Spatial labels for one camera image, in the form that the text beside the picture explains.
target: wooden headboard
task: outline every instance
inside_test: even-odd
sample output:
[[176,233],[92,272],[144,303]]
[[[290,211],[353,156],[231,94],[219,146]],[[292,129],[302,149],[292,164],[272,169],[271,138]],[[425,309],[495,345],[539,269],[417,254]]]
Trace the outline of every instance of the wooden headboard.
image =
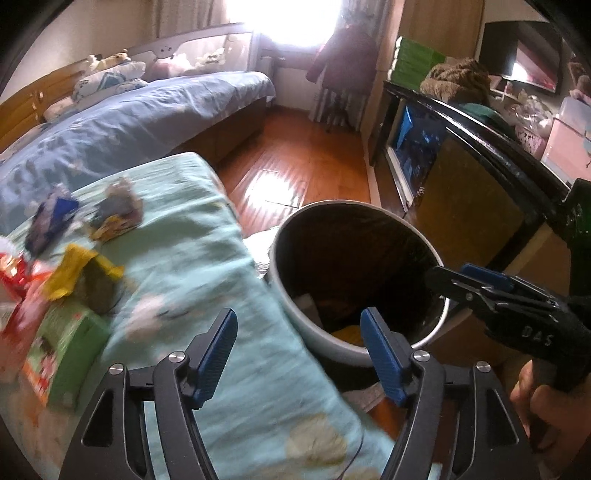
[[45,122],[49,106],[72,94],[84,76],[87,61],[81,60],[55,70],[22,88],[0,105],[0,153],[31,128]]

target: blue gripper pad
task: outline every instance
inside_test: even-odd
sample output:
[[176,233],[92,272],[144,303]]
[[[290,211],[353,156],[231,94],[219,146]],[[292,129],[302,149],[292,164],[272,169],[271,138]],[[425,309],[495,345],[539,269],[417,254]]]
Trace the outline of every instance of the blue gripper pad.
[[197,409],[213,397],[237,334],[238,319],[236,313],[230,311],[197,369],[197,388],[193,394],[194,407]]
[[410,376],[410,345],[402,335],[390,331],[375,308],[365,309],[361,313],[360,327],[363,342],[386,396],[398,407],[403,407],[408,400],[404,380]]
[[497,290],[501,290],[507,293],[510,293],[513,288],[513,282],[509,277],[503,275],[502,273],[493,272],[492,270],[488,270],[487,268],[477,267],[476,265],[472,265],[471,263],[465,263],[462,265],[460,269],[460,273],[474,278],[482,283],[490,285]]

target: human hand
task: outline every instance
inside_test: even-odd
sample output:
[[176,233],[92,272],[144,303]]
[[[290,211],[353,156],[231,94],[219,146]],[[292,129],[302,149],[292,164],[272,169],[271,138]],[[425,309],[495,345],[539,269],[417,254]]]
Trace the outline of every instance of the human hand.
[[551,427],[539,447],[548,468],[560,474],[591,435],[591,375],[568,394],[548,385],[535,388],[530,361],[519,373],[519,381],[511,392],[511,401],[528,437],[531,414]]

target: wooden floor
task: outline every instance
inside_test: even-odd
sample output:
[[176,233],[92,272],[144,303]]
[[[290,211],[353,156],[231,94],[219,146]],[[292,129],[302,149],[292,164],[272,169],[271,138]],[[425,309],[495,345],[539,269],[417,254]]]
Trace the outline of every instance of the wooden floor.
[[327,133],[302,111],[271,109],[264,132],[230,154],[217,173],[245,236],[319,200],[369,202],[359,134],[343,128]]

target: bed frame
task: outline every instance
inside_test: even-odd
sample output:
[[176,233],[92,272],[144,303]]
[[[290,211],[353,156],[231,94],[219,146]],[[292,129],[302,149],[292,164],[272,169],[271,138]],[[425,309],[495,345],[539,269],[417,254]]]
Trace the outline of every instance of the bed frame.
[[[152,52],[156,58],[165,59],[188,41],[237,34],[251,34],[248,70],[254,70],[258,60],[259,35],[241,23],[218,25],[159,38],[151,43],[129,48],[128,55],[134,57]],[[72,94],[74,85],[84,76],[86,65],[86,60],[81,60],[55,70],[22,88],[0,105],[0,153],[32,127],[45,122],[45,110]],[[195,152],[215,167],[247,138],[262,131],[265,106],[266,99],[259,99],[199,133],[171,153]]]

